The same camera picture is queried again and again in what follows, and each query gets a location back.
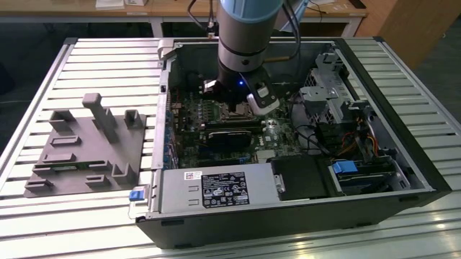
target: wooden table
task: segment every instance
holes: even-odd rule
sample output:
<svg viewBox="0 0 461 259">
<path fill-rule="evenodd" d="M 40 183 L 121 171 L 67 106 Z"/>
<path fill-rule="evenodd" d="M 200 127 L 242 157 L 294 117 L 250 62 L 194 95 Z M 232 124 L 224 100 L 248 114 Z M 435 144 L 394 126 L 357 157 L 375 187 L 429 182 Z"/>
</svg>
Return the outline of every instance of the wooden table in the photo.
<svg viewBox="0 0 461 259">
<path fill-rule="evenodd" d="M 149 23 L 152 4 L 100 11 L 96 0 L 0 0 L 0 23 Z"/>
<path fill-rule="evenodd" d="M 187 15 L 189 0 L 149 0 L 145 6 L 125 5 L 124 9 L 107 11 L 97 11 L 95 3 L 96 0 L 0 0 L 0 23 L 147 22 L 153 36 L 163 37 L 161 23 L 191 22 Z M 300 22 L 344 24 L 340 36 L 351 37 L 367 15 L 366 9 L 355 9 L 349 0 L 336 0 L 336 3 L 319 7 L 326 13 L 320 15 L 306 9 Z M 207 21 L 208 0 L 196 1 L 192 14 L 199 21 Z"/>
</svg>

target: table leg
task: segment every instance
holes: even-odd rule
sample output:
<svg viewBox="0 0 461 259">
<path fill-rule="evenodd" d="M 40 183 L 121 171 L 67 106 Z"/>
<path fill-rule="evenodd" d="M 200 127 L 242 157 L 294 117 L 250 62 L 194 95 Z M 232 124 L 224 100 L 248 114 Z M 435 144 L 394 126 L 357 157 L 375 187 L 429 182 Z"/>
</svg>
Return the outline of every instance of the table leg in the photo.
<svg viewBox="0 0 461 259">
<path fill-rule="evenodd" d="M 351 17 L 344 27 L 342 37 L 353 37 L 355 35 L 358 26 L 361 25 L 362 17 Z"/>
<path fill-rule="evenodd" d="M 163 30 L 161 30 L 163 18 L 161 17 L 151 17 L 149 22 L 151 22 L 153 37 L 155 38 L 163 38 Z"/>
</svg>

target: cable connector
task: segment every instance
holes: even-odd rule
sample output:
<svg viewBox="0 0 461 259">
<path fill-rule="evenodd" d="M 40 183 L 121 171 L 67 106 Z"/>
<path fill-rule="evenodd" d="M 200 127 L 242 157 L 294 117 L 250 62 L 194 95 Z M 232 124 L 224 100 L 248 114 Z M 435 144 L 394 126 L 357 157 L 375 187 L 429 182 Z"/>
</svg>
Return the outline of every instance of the cable connector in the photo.
<svg viewBox="0 0 461 259">
<path fill-rule="evenodd" d="M 215 37 L 215 23 L 212 21 L 208 22 L 207 36 L 208 36 L 208 39 L 212 39 Z"/>
</svg>

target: sticker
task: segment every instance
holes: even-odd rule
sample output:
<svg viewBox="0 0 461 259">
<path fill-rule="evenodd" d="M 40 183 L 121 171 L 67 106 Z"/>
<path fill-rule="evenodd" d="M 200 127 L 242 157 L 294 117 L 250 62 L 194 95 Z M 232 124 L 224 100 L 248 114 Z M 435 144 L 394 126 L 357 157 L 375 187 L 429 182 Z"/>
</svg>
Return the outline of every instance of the sticker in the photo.
<svg viewBox="0 0 461 259">
<path fill-rule="evenodd" d="M 147 12 L 127 12 L 127 15 L 147 15 Z"/>
<path fill-rule="evenodd" d="M 244 172 L 202 175 L 202 190 L 207 209 L 250 204 Z"/>
<path fill-rule="evenodd" d="M 200 180 L 202 171 L 184 172 L 184 180 Z"/>
</svg>

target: table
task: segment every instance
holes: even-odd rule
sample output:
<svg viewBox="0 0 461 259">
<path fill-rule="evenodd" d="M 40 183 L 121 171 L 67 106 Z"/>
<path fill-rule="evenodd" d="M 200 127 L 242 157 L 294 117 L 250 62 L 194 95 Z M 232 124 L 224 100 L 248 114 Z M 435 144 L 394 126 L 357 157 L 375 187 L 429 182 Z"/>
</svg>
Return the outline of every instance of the table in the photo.
<svg viewBox="0 0 461 259">
<path fill-rule="evenodd" d="M 99 11 L 96 0 L 0 0 L 0 23 L 149 23 L 153 0 L 144 6 Z"/>
<path fill-rule="evenodd" d="M 0 0 L 0 23 L 151 23 L 155 37 L 163 37 L 161 23 L 191 22 L 189 0 L 149 0 L 145 6 L 125 5 L 124 9 L 97 11 L 95 0 Z M 366 17 L 366 9 L 355 9 L 349 0 L 320 5 L 326 12 L 306 9 L 302 23 L 343 23 L 343 37 L 351 37 Z M 206 22 L 208 0 L 198 0 L 192 14 Z"/>
<path fill-rule="evenodd" d="M 112 114 L 135 108 L 148 115 L 140 168 L 144 172 L 151 168 L 159 39 L 79 39 L 64 44 L 0 156 L 0 257 L 455 257 L 461 250 L 461 126 L 386 43 L 371 38 L 346 39 L 346 43 L 454 190 L 451 194 L 374 226 L 172 250 L 159 249 L 128 218 L 129 191 L 24 198 L 25 180 L 52 130 L 51 112 L 68 108 L 73 116 L 89 116 L 79 98 L 89 92 L 101 94 Z M 351 81 L 351 86 L 363 98 L 358 82 Z M 149 181 L 144 176 L 140 184 Z M 132 214 L 141 212 L 141 205 Z"/>
</svg>

